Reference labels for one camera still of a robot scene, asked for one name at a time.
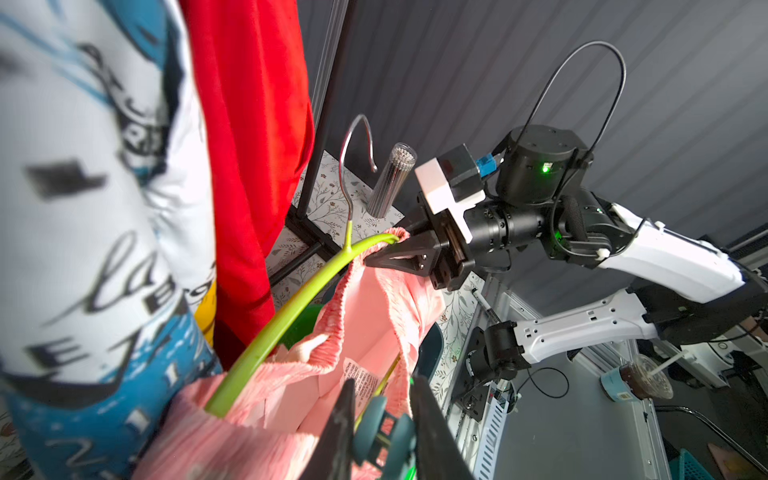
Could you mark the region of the teal clothespin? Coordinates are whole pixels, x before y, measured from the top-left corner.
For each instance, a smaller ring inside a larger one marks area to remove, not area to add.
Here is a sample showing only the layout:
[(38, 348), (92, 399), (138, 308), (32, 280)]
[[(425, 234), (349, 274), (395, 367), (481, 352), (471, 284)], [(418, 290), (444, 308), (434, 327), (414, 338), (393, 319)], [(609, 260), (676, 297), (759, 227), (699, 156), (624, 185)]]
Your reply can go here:
[(411, 479), (415, 468), (415, 422), (407, 414), (393, 416), (386, 407), (384, 396), (369, 402), (353, 437), (353, 462), (360, 467), (372, 466), (380, 479)]

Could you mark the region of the pink tie-dye shorts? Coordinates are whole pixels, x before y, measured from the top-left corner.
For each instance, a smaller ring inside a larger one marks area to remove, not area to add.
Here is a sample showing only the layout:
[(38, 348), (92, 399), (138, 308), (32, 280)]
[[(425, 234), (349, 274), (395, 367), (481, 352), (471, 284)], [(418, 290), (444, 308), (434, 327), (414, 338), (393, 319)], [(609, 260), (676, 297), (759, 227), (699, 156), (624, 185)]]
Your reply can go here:
[(349, 378), (359, 390), (357, 413), (382, 381), (388, 412), (410, 413), (409, 377), (445, 310), (443, 294), (427, 278), (363, 260), (351, 263), (312, 333), (279, 347), (225, 418), (204, 410), (223, 375), (183, 388), (134, 478), (296, 479)]

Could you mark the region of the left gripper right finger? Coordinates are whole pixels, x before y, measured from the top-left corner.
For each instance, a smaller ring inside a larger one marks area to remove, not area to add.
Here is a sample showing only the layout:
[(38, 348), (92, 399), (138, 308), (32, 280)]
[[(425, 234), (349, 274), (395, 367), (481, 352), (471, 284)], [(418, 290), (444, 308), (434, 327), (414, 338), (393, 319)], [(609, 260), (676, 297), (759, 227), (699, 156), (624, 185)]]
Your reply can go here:
[(416, 478), (473, 479), (425, 377), (412, 378), (409, 400), (416, 428)]

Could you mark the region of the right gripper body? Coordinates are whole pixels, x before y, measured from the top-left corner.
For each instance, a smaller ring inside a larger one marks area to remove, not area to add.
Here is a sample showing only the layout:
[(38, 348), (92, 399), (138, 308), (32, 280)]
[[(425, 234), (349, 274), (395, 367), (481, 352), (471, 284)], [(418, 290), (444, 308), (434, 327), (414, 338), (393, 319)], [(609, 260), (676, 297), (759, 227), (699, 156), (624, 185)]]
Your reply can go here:
[(436, 262), (429, 275), (437, 290), (458, 290), (470, 273), (486, 279), (510, 270), (509, 251), (473, 253), (449, 213), (433, 215), (419, 204), (410, 211), (410, 233), (415, 236), (426, 231), (434, 231), (438, 239)]

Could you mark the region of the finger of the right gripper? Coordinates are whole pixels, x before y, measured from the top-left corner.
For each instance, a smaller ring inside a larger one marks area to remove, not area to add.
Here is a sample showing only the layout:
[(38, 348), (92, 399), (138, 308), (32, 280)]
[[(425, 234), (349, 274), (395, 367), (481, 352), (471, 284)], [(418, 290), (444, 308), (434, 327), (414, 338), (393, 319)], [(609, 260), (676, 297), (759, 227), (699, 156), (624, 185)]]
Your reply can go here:
[(364, 265), (429, 277), (437, 267), (442, 250), (437, 233), (429, 230), (368, 255)]
[(431, 227), (428, 224), (420, 223), (413, 225), (395, 225), (386, 230), (386, 234), (393, 237), (395, 242), (404, 242), (409, 239), (416, 238), (422, 233), (431, 231)]

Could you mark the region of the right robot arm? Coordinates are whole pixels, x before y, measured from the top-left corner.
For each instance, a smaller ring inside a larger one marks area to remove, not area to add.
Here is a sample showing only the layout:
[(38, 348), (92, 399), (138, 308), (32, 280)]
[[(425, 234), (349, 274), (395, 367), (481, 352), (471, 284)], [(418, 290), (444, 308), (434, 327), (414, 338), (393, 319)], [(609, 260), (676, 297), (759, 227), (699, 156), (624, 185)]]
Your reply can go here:
[(607, 298), (525, 325), (498, 320), (470, 336), (451, 400), (474, 419), (489, 385), (551, 356), (615, 340), (712, 341), (767, 313), (767, 282), (728, 253), (640, 217), (581, 186), (591, 150), (570, 130), (510, 131), (474, 159), (458, 146), (419, 166), (408, 238), (367, 257), (372, 268), (459, 289), (471, 273), (507, 272), (540, 243), (548, 258), (631, 274)]

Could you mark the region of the green plastic hanger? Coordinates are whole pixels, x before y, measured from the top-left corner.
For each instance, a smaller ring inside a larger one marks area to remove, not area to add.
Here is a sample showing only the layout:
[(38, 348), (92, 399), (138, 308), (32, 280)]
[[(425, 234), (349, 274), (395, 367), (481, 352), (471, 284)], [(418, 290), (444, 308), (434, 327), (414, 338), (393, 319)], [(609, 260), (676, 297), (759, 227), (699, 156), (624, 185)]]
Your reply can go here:
[(365, 238), (357, 243), (352, 241), (354, 205), (351, 196), (347, 193), (344, 183), (344, 161), (354, 130), (358, 125), (363, 125), (365, 128), (368, 139), (368, 160), (371, 170), (377, 170), (374, 161), (372, 129), (367, 117), (363, 114), (359, 114), (351, 122), (347, 130), (339, 155), (339, 186), (348, 205), (345, 240), (340, 252), (335, 254), (331, 260), (327, 261), (324, 267), (314, 274), (314, 276), (311, 277), (293, 297), (291, 297), (291, 299), (275, 314), (268, 325), (246, 348), (245, 352), (238, 358), (234, 366), (230, 369), (229, 373), (206, 403), (204, 407), (206, 413), (219, 419), (223, 419), (227, 416), (235, 401), (239, 398), (243, 389), (247, 386), (249, 380), (256, 373), (259, 366), (266, 360), (268, 354), (272, 352), (274, 347), (277, 346), (282, 335), (292, 325), (299, 314), (309, 305), (315, 295), (317, 295), (333, 277), (340, 273), (344, 267), (371, 247), (381, 243), (388, 245), (398, 243), (395, 242), (393, 237), (386, 233)]

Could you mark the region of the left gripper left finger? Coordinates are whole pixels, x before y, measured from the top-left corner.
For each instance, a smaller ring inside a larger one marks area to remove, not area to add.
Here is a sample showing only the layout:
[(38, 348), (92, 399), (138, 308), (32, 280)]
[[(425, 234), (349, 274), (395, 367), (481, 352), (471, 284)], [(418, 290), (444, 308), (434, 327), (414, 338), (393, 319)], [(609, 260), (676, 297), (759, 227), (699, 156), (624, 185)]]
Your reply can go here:
[(355, 423), (355, 380), (347, 379), (300, 480), (350, 480)]

